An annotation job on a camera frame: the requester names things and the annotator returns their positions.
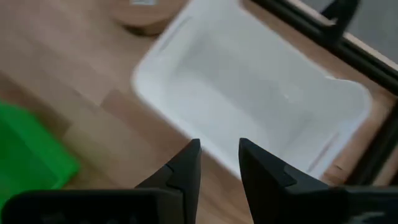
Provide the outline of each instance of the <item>white container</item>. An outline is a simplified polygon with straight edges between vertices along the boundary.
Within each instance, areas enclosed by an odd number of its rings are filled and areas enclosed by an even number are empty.
[[[371,107],[362,85],[333,78],[229,0],[193,0],[132,88],[236,177],[239,138],[248,138],[320,178]]]

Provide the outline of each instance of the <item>gray floor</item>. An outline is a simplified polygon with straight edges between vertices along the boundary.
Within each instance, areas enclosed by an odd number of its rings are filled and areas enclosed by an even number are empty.
[[[321,11],[331,0],[302,0]],[[362,0],[348,31],[398,63],[398,0]]]

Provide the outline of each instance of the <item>green object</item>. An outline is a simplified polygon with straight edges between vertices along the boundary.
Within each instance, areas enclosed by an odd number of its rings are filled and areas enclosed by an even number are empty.
[[[78,163],[28,111],[0,102],[0,209],[26,190],[59,189]]]

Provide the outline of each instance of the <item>wooden surface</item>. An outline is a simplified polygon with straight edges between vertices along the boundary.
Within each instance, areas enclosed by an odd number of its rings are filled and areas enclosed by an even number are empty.
[[[131,70],[154,39],[115,24],[109,2],[0,1],[0,97],[32,110],[79,159],[81,171],[66,188],[133,188],[186,145],[130,90]],[[394,98],[266,11],[245,7],[336,77],[372,93],[371,116],[323,178],[342,183]],[[206,154],[198,222],[252,223],[240,181]]]

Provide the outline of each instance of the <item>brown box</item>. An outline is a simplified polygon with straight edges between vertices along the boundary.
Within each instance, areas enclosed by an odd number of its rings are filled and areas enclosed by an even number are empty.
[[[112,0],[112,17],[140,35],[156,35],[167,27],[188,0]]]

